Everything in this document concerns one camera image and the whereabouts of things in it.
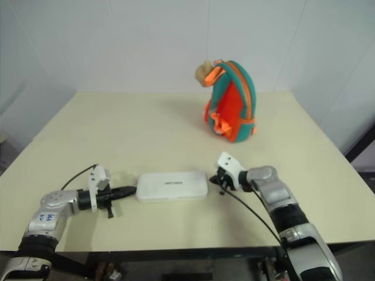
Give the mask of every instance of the floor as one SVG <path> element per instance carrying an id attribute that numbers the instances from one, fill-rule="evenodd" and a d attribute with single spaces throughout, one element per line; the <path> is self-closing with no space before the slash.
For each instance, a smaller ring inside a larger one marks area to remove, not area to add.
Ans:
<path id="1" fill-rule="evenodd" d="M 85 255 L 71 256 L 82 262 Z M 336 256 L 345 281 L 375 280 L 375 242 L 369 242 L 361 247 L 342 252 Z M 0 271 L 3 270 L 7 257 L 0 255 Z M 129 281 L 158 281 L 166 273 L 202 273 L 211 272 L 214 281 L 253 281 L 259 280 L 255 273 L 249 271 L 247 261 L 237 259 L 191 260 L 191 261 L 157 261 L 157 262 L 128 262 L 121 266 L 128 272 Z M 49 280 L 82 281 L 78 277 L 53 270 Z"/>

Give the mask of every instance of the backpack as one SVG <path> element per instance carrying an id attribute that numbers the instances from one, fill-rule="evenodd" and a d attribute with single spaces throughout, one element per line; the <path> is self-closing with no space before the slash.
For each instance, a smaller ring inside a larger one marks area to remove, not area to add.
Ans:
<path id="1" fill-rule="evenodd" d="M 206 86 L 213 85 L 204 111 L 212 131 L 231 142 L 244 141 L 255 133 L 255 88 L 245 69 L 232 60 L 215 61 L 204 81 Z"/>

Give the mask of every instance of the robotic arm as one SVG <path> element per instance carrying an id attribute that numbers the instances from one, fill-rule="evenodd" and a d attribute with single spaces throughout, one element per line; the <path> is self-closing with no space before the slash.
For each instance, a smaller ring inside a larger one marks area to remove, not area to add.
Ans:
<path id="1" fill-rule="evenodd" d="M 66 221 L 81 210 L 106 208 L 113 217 L 111 201 L 130 196 L 135 187 L 111 189 L 109 174 L 96 166 L 88 179 L 89 190 L 59 190 L 45 195 L 39 210 L 32 217 L 15 256 L 7 263 L 0 281 L 45 280 L 52 267 L 52 256 L 59 243 Z"/>
<path id="2" fill-rule="evenodd" d="M 250 170 L 223 152 L 217 162 L 216 183 L 223 189 L 257 192 L 270 215 L 297 280 L 342 280 L 340 267 L 298 205 L 288 186 L 271 166 Z"/>

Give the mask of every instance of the white wall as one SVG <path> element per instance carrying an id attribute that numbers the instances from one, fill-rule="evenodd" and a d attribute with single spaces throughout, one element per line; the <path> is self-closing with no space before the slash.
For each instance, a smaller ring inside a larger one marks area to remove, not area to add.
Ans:
<path id="1" fill-rule="evenodd" d="M 75 90 L 203 92 L 205 58 L 292 90 L 341 151 L 375 120 L 373 0 L 0 0 L 1 129 L 24 148 Z"/>

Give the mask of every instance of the table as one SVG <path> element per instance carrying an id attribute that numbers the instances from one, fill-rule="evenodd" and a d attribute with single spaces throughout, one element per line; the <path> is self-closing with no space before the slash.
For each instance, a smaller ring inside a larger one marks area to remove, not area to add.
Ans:
<path id="1" fill-rule="evenodd" d="M 244 167 L 273 165 L 327 243 L 375 238 L 375 196 L 291 92 L 258 94 L 257 129 L 230 143 L 203 122 L 208 94 L 78 92 L 0 178 L 0 250 L 13 251 L 46 193 L 93 163 L 112 186 L 146 172 L 203 170 L 214 175 L 222 151 Z M 87 175 L 67 189 L 86 189 Z M 236 192 L 269 224 L 252 194 Z M 205 200 L 114 201 L 114 215 L 83 211 L 69 219 L 57 251 L 144 251 L 276 246 L 242 205 L 210 184 Z"/>

